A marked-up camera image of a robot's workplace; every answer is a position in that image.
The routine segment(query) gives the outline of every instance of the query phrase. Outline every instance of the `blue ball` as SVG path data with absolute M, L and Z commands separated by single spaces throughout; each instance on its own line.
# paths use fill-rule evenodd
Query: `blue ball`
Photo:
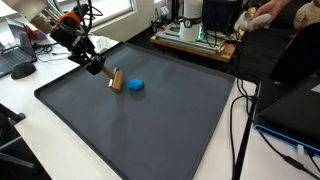
M 140 91 L 143 88 L 143 81 L 141 79 L 135 78 L 128 82 L 127 87 L 133 91 Z

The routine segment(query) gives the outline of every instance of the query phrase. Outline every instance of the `black box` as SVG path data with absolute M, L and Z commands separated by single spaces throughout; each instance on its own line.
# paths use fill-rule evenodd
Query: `black box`
M 243 0 L 203 0 L 202 23 L 206 30 L 232 34 Z

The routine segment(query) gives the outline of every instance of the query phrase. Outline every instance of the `hand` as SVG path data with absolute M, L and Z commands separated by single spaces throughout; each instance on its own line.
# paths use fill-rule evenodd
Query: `hand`
M 253 28 L 257 30 L 264 27 L 267 24 L 270 24 L 290 1 L 291 0 L 271 0 L 268 3 L 264 4 L 263 6 L 261 6 L 258 9 L 258 11 L 254 14 L 252 19 L 263 14 L 270 14 L 271 19 L 266 23 L 255 24 Z

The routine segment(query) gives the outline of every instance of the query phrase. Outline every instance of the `gray mat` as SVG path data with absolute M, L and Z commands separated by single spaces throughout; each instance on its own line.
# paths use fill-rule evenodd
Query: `gray mat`
M 77 68 L 36 97 L 123 179 L 192 179 L 234 77 L 128 43 L 104 55 L 110 69 L 124 72 L 120 94 L 103 73 Z M 133 78 L 145 82 L 141 91 L 126 88 Z

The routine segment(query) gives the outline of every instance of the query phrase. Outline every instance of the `keyboard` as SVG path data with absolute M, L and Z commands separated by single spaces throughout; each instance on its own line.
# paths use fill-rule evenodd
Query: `keyboard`
M 31 62 L 32 60 L 32 56 L 26 54 L 20 49 L 15 49 L 0 55 L 0 66 L 7 66 L 13 69 L 17 64 L 22 62 Z

